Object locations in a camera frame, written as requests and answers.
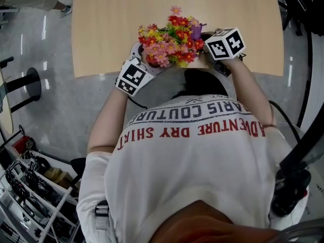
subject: black chair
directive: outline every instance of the black chair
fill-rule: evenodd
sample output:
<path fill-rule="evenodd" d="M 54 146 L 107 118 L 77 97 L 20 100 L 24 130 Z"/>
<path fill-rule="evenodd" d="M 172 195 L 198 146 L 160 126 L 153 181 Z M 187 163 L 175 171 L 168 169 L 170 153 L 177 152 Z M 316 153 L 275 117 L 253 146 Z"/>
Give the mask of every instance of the black chair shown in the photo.
<path fill-rule="evenodd" d="M 291 19 L 297 26 L 296 35 L 302 36 L 301 24 L 304 24 L 306 31 L 323 35 L 323 24 L 321 14 L 324 9 L 322 0 L 285 0 L 286 4 L 278 1 L 279 5 L 287 10 L 287 17 L 283 24 L 286 29 Z"/>

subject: pink flower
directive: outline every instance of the pink flower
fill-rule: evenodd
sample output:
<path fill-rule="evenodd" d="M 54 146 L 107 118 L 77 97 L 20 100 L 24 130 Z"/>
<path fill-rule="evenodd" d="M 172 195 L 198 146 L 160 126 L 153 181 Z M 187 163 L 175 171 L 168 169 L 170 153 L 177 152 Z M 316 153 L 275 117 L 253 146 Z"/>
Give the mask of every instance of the pink flower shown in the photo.
<path fill-rule="evenodd" d="M 158 54 L 158 55 L 155 55 L 154 58 L 155 58 L 156 61 L 157 61 L 158 63 L 160 63 L 160 64 L 163 63 L 163 62 L 165 62 L 166 60 L 168 60 L 168 58 L 167 58 L 167 54 L 166 54 L 165 52 L 160 53 L 160 54 Z"/>
<path fill-rule="evenodd" d="M 195 26 L 195 27 L 199 27 L 200 23 L 198 22 L 197 19 L 192 18 L 190 21 L 191 25 Z"/>
<path fill-rule="evenodd" d="M 167 43 L 167 50 L 168 54 L 173 54 L 177 52 L 177 45 L 175 43 Z"/>
<path fill-rule="evenodd" d="M 167 33 L 165 33 L 165 34 L 162 35 L 162 37 L 163 37 L 163 39 L 164 39 L 165 41 L 167 41 L 167 40 L 169 39 L 170 36 L 169 36 Z"/>
<path fill-rule="evenodd" d="M 160 64 L 160 67 L 167 67 L 170 64 L 170 61 L 167 59 L 166 61 Z"/>
<path fill-rule="evenodd" d="M 157 55 L 159 53 L 160 45 L 153 43 L 148 49 L 147 53 Z"/>
<path fill-rule="evenodd" d="M 173 15 L 180 15 L 180 13 L 182 13 L 182 9 L 181 9 L 181 7 L 178 7 L 178 6 L 172 6 L 171 12 Z"/>
<path fill-rule="evenodd" d="M 167 49 L 167 43 L 162 40 L 161 42 L 158 43 L 160 48 L 159 48 L 159 52 L 165 52 Z"/>
<path fill-rule="evenodd" d="M 187 53 L 188 52 L 188 47 L 186 44 L 181 44 L 180 50 L 182 53 Z"/>

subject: artificial flower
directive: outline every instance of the artificial flower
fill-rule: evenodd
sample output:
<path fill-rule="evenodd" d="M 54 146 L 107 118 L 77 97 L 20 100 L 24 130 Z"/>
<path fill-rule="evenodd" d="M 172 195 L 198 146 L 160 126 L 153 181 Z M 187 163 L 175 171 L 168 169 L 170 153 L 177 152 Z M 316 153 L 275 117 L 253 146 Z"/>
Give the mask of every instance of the artificial flower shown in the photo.
<path fill-rule="evenodd" d="M 146 31 L 146 29 L 143 27 L 143 25 L 140 25 L 140 27 L 138 28 L 138 35 L 142 36 L 142 33 Z"/>
<path fill-rule="evenodd" d="M 183 59 L 184 55 L 182 54 L 182 52 L 178 51 L 176 54 L 176 57 L 178 58 L 178 60 Z"/>
<path fill-rule="evenodd" d="M 169 20 L 169 22 L 172 23 L 172 25 L 175 25 L 175 26 L 179 25 L 178 16 L 170 15 L 168 20 Z"/>
<path fill-rule="evenodd" d="M 188 40 L 187 40 L 187 42 L 186 42 L 186 45 L 187 45 L 187 47 L 188 47 L 189 49 L 192 48 L 192 46 L 193 46 L 193 40 L 192 40 L 191 37 L 188 38 Z"/>
<path fill-rule="evenodd" d="M 164 38 L 165 41 L 167 41 L 170 36 L 168 33 L 164 33 L 162 34 L 162 37 Z"/>
<path fill-rule="evenodd" d="M 178 6 L 172 6 L 171 12 L 173 15 L 180 15 L 180 13 L 182 12 L 182 9 L 181 9 L 181 7 L 178 7 Z"/>
<path fill-rule="evenodd" d="M 187 18 L 179 17 L 178 22 L 182 26 L 187 26 L 189 24 L 189 21 Z"/>
<path fill-rule="evenodd" d="M 188 52 L 184 55 L 184 60 L 187 61 L 188 63 L 193 62 L 195 59 L 195 54 L 194 52 Z"/>
<path fill-rule="evenodd" d="M 173 53 L 177 52 L 177 45 L 175 43 L 167 43 L 166 52 L 168 54 L 173 54 Z"/>
<path fill-rule="evenodd" d="M 155 23 L 153 24 L 150 24 L 148 27 L 147 27 L 148 30 L 157 30 L 157 25 Z"/>
<path fill-rule="evenodd" d="M 199 25 L 200 25 L 200 23 L 198 22 L 198 20 L 195 19 L 195 18 L 192 18 L 191 21 L 190 21 L 190 23 L 191 23 L 193 26 L 195 26 L 195 27 L 199 27 Z"/>
<path fill-rule="evenodd" d="M 159 52 L 165 52 L 167 49 L 167 43 L 164 40 L 162 40 L 158 44 L 159 44 Z"/>
<path fill-rule="evenodd" d="M 149 30 L 148 33 L 147 33 L 147 35 L 148 35 L 149 37 L 154 37 L 154 36 L 156 35 L 156 32 L 153 31 L 153 30 Z"/>
<path fill-rule="evenodd" d="M 176 35 L 180 38 L 183 39 L 185 36 L 185 32 L 183 30 L 177 30 Z"/>
<path fill-rule="evenodd" d="M 160 54 L 155 55 L 154 58 L 156 59 L 156 61 L 157 61 L 158 63 L 163 63 L 163 62 L 165 62 L 166 60 L 168 60 L 168 58 L 167 58 L 167 54 L 166 54 L 165 52 L 162 52 L 162 53 L 160 53 Z"/>
<path fill-rule="evenodd" d="M 149 37 L 145 41 L 145 44 L 148 45 L 148 46 L 151 46 L 154 43 L 156 43 L 156 38 L 154 38 L 154 37 Z"/>
<path fill-rule="evenodd" d="M 145 37 L 138 37 L 138 40 L 141 44 L 145 43 Z"/>
<path fill-rule="evenodd" d="M 160 64 L 160 67 L 167 67 L 170 64 L 170 61 L 167 59 L 166 61 Z"/>
<path fill-rule="evenodd" d="M 181 51 L 182 53 L 187 53 L 187 52 L 188 52 L 188 47 L 187 47 L 187 45 L 186 45 L 186 44 L 181 44 L 181 45 L 180 45 L 180 51 Z"/>
<path fill-rule="evenodd" d="M 181 60 L 181 61 L 178 62 L 178 65 L 180 67 L 187 67 L 188 66 L 188 63 L 186 61 L 184 61 L 184 60 Z"/>
<path fill-rule="evenodd" d="M 156 55 L 159 53 L 160 45 L 157 43 L 153 43 L 148 49 L 147 53 L 152 53 L 153 55 Z"/>
<path fill-rule="evenodd" d="M 157 61 L 156 61 L 154 55 L 152 55 L 152 54 L 151 54 L 151 55 L 148 54 L 148 55 L 146 56 L 146 61 L 147 61 L 148 63 L 151 63 L 151 64 L 156 64 L 156 63 L 157 63 Z"/>
<path fill-rule="evenodd" d="M 159 36 L 156 36 L 156 40 L 157 40 L 158 42 L 161 42 L 161 41 L 164 40 L 164 38 L 163 38 L 161 35 L 159 35 Z"/>
<path fill-rule="evenodd" d="M 194 47 L 196 50 L 200 50 L 203 48 L 204 44 L 205 44 L 204 41 L 200 38 L 194 42 Z"/>

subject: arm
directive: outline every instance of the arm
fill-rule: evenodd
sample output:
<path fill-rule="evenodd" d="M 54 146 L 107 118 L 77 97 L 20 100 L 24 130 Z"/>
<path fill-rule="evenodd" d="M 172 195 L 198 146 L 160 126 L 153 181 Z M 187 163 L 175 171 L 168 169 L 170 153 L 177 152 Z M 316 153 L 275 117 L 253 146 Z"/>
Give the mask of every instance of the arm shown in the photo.
<path fill-rule="evenodd" d="M 238 57 L 222 60 L 231 70 L 237 99 L 265 126 L 276 126 L 271 105 L 247 66 Z"/>
<path fill-rule="evenodd" d="M 114 87 L 93 124 L 88 154 L 94 151 L 112 153 L 123 131 L 128 94 Z"/>

